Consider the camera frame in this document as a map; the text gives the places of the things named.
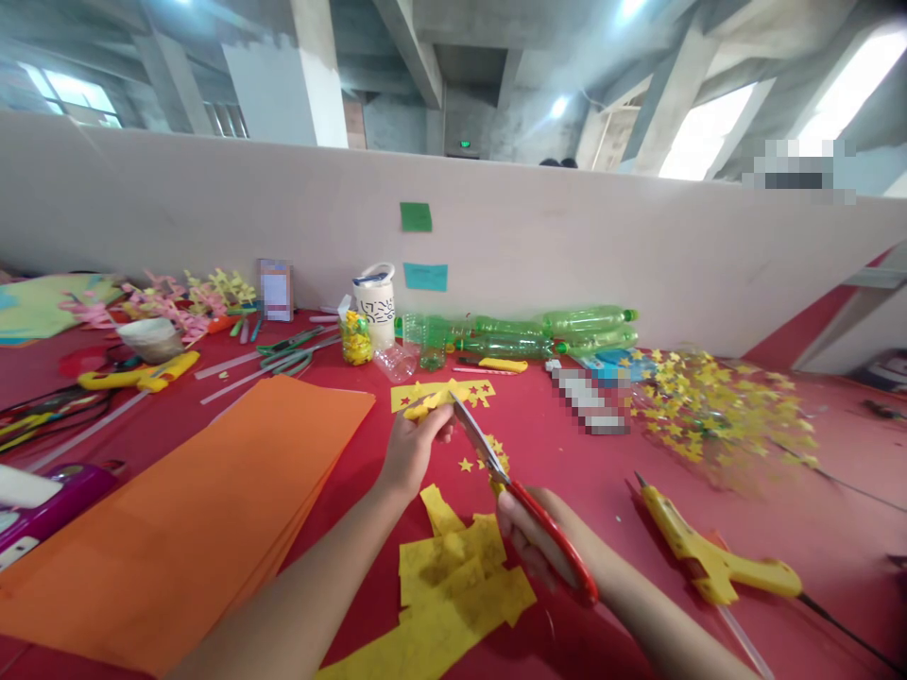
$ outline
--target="green sticky note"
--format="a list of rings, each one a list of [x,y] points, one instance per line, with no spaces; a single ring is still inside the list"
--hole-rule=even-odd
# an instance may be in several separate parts
[[[406,275],[407,288],[447,292],[446,264],[403,263],[403,273]]]
[[[432,209],[428,203],[401,203],[400,217],[403,231],[432,230]]]

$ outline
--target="window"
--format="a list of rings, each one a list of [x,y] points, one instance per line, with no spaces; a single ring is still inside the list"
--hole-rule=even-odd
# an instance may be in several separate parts
[[[671,144],[659,177],[704,179],[755,87],[756,83],[747,85],[690,110]]]
[[[907,48],[907,27],[889,24],[873,31],[819,100],[813,115],[789,146],[791,156],[830,156],[830,145],[853,120]]]
[[[36,68],[21,61],[19,65],[28,73],[54,113],[71,115],[80,123],[106,128],[122,127],[120,117],[100,85],[56,71]]]

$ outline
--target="hand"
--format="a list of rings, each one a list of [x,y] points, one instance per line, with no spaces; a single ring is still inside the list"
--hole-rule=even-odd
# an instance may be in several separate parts
[[[557,494],[548,489],[535,487],[527,488],[527,491],[551,515],[576,548],[592,575],[596,576],[596,565],[593,563],[607,556],[610,553],[609,548]],[[510,538],[514,549],[525,563],[526,570],[546,586],[555,589],[557,585],[555,571],[569,586],[577,586],[573,568],[566,555],[532,519],[522,504],[507,491],[502,491],[498,496],[498,526],[501,528],[501,535]]]
[[[432,456],[432,442],[436,439],[445,444],[451,441],[454,408],[450,404],[441,404],[421,423],[407,420],[403,413],[400,411],[394,420],[394,429],[390,431],[390,441],[387,442],[385,465],[377,484],[400,490],[409,502],[416,498],[425,478]]]

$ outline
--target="table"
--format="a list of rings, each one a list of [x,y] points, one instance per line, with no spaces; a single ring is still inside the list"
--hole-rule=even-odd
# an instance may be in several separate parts
[[[292,324],[267,323],[259,343],[270,345],[309,327],[300,314]],[[28,348],[0,349],[0,406],[64,386],[57,360],[84,347],[111,342],[104,331],[72,330]],[[227,334],[205,338],[196,371],[250,350]],[[103,433],[71,451],[67,460],[126,460],[129,474],[141,473],[197,433],[246,388],[206,406],[199,400],[224,384],[257,369],[254,362],[229,371],[222,381],[181,378],[161,394],[145,399]],[[419,372],[421,382],[472,380],[488,376]],[[326,387],[372,392],[377,402],[340,457],[311,516],[303,526],[291,562],[311,547],[356,502],[378,474],[390,432],[390,382],[376,366],[343,363],[339,346],[320,350],[301,376]],[[490,377],[497,395],[489,408],[477,407],[479,424],[504,443],[515,473],[528,485],[544,485],[568,501],[590,527],[664,590],[714,636],[737,651],[717,613],[704,604],[668,552],[635,493],[633,471],[671,498],[685,519],[705,533],[719,529],[736,553],[776,557],[791,565],[807,592],[832,615],[885,654],[898,659],[907,632],[902,595],[887,553],[907,553],[904,516],[832,484],[805,468],[790,467],[783,479],[765,484],[752,498],[719,491],[691,474],[666,450],[638,433],[592,436],[581,433],[552,383],[537,365],[513,377]],[[835,380],[795,374],[804,411],[828,410],[812,420],[823,465],[852,484],[907,505],[905,426],[876,419],[859,402],[878,395]],[[119,400],[128,399],[120,395]],[[304,442],[305,432],[299,433]],[[23,449],[5,463],[23,467],[56,445]],[[436,445],[425,485],[435,483],[462,517],[491,512],[494,500],[477,468],[460,471],[457,461],[471,455],[461,430],[449,445]],[[397,623],[398,545],[431,535],[421,501],[414,501],[382,548],[341,626],[326,662],[331,663],[390,630]],[[508,565],[516,564],[510,552]],[[539,603],[515,629],[502,626],[470,651],[446,677],[651,677],[635,644],[608,612],[580,611],[562,593],[536,584]],[[732,612],[777,678],[827,680],[887,677],[884,667],[862,648],[797,602],[739,587]],[[907,661],[903,656],[901,662]],[[138,674],[93,661],[0,638],[3,680],[124,680]]]

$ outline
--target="orange paper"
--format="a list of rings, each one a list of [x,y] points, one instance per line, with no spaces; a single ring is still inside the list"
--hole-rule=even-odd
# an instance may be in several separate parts
[[[273,577],[374,401],[285,376],[260,381],[0,573],[0,634],[166,674]]]

